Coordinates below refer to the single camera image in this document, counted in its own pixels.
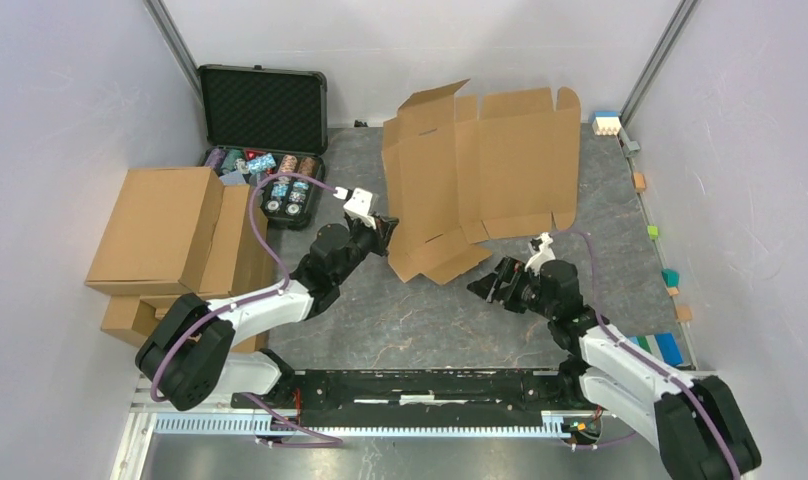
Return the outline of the brown cardboard box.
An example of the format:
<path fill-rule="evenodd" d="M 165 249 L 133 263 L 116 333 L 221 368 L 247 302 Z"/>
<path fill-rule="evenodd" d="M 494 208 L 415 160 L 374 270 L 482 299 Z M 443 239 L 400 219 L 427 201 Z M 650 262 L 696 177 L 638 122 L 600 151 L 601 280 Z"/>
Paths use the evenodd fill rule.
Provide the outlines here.
<path fill-rule="evenodd" d="M 488 259 L 488 240 L 570 228 L 577 215 L 581 104 L 568 87 L 413 93 L 383 125 L 388 262 L 403 282 L 443 285 Z"/>

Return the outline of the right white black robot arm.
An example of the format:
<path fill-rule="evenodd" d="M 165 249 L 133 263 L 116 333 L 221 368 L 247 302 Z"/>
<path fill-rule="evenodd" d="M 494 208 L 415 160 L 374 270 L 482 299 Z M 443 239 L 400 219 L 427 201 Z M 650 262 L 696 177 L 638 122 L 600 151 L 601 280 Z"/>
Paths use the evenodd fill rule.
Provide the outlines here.
<path fill-rule="evenodd" d="M 729 386 L 672 367 L 623 335 L 585 302 L 575 265 L 549 260 L 531 271 L 506 257 L 467 288 L 507 311 L 545 318 L 569 354 L 560 366 L 560 400 L 615 414 L 658 451 L 671 478 L 739 479 L 762 465 Z"/>

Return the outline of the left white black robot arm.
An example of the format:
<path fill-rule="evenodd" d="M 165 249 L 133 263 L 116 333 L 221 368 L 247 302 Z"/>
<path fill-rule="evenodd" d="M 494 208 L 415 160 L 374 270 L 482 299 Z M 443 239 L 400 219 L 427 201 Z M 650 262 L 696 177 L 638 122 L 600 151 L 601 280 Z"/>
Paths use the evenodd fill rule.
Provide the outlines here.
<path fill-rule="evenodd" d="M 383 257 L 399 221 L 373 214 L 322 227 L 283 283 L 220 300 L 181 295 L 135 357 L 155 402 L 178 411 L 216 389 L 231 350 L 250 337 L 314 318 L 336 302 L 341 286 L 371 254 Z"/>

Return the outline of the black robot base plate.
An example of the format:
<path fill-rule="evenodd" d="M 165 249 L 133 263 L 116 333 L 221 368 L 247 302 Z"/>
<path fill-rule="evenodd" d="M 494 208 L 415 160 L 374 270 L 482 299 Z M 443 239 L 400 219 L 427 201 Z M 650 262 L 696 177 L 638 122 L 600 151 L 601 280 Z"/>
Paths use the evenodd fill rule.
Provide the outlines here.
<path fill-rule="evenodd" d="M 303 427 L 534 427 L 542 414 L 602 417 L 555 370 L 304 370 L 262 400 Z"/>

